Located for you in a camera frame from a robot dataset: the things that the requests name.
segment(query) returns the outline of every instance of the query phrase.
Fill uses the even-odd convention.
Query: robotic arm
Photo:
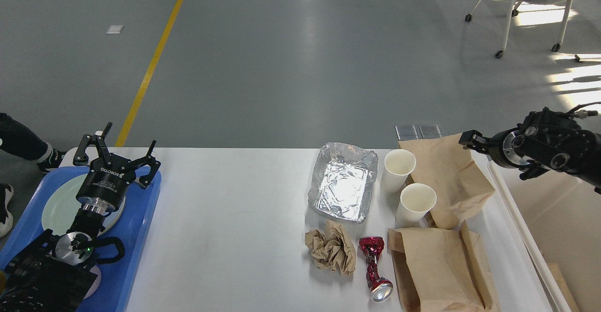
[[[464,132],[459,143],[489,155],[504,168],[518,168],[520,179],[533,179],[549,170],[565,172],[595,187],[601,194],[601,135],[583,130],[575,119],[596,116],[597,111],[580,110],[594,102],[579,105],[565,113],[532,111],[516,128],[493,137],[477,130]]]
[[[90,269],[98,264],[114,263],[125,256],[125,247],[118,237],[98,238],[105,217],[118,210],[131,183],[148,187],[161,162],[151,155],[156,141],[146,156],[129,160],[110,153],[105,137],[109,122],[101,134],[84,134],[73,164],[88,165],[85,149],[93,145],[99,158],[92,160],[90,170],[77,193],[81,208],[73,224],[63,235],[44,231],[4,269],[9,274],[6,291],[0,297],[0,312],[74,312],[81,304],[97,275]],[[137,178],[135,171],[150,166],[147,175]],[[114,245],[117,255],[100,258],[97,248]]]

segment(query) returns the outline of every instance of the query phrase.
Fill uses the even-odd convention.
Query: yellow floor line
[[[144,94],[146,94],[148,84],[150,84],[150,79],[152,79],[152,75],[154,74],[154,69],[156,69],[156,65],[159,63],[159,59],[161,59],[161,54],[163,53],[163,49],[165,48],[165,44],[167,43],[167,39],[171,33],[171,28],[173,27],[173,23],[176,21],[177,14],[180,12],[180,7],[182,6],[183,1],[184,0],[177,0],[176,5],[171,11],[171,16],[169,17],[169,21],[167,21],[167,25],[163,30],[161,40],[159,40],[159,44],[156,46],[152,60],[150,60],[148,70],[146,70],[146,75],[144,75],[142,84],[138,89],[138,94],[136,95],[136,98],[133,99],[133,103],[131,104],[131,108],[129,109],[129,113],[127,113],[127,117],[125,119],[125,123],[123,123],[121,132],[119,132],[119,137],[116,139],[116,147],[122,147],[125,144],[125,140],[127,139],[127,135],[129,134],[133,120],[136,119],[138,109],[140,108],[140,104],[142,104],[142,99],[144,98]]]

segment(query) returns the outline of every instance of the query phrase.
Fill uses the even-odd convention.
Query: metal block
[[[399,140],[419,139],[414,125],[396,125],[395,128]]]
[[[424,139],[433,139],[440,138],[442,134],[440,133],[440,128],[438,124],[420,124],[419,131],[421,132],[421,136]]]

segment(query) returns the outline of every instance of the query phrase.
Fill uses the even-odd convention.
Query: cable
[[[571,113],[574,113],[574,111],[576,111],[576,110],[579,110],[579,109],[581,109],[583,107],[592,106],[593,104],[601,104],[601,102],[592,102],[592,103],[586,103],[586,104],[578,104],[577,106],[575,106],[570,111],[567,111],[565,114],[569,115]]]

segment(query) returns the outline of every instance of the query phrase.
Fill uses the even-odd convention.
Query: white plate
[[[81,208],[81,203],[77,201],[77,191],[84,183],[87,174],[79,175],[64,183],[48,199],[44,211],[41,214],[41,226],[43,229],[52,229],[54,234],[63,235],[73,224],[73,219],[77,210]],[[105,218],[105,231],[107,232],[119,219],[125,206],[125,198],[118,211],[111,213]]]
[[[92,286],[88,290],[88,293],[86,293],[84,299],[88,299],[89,296],[93,295],[94,292],[96,292],[98,286],[100,286],[100,281],[102,280],[102,273],[100,272],[100,268],[98,267],[98,265],[94,265],[94,267],[90,269],[90,272],[98,276],[96,277],[96,280],[94,280]]]

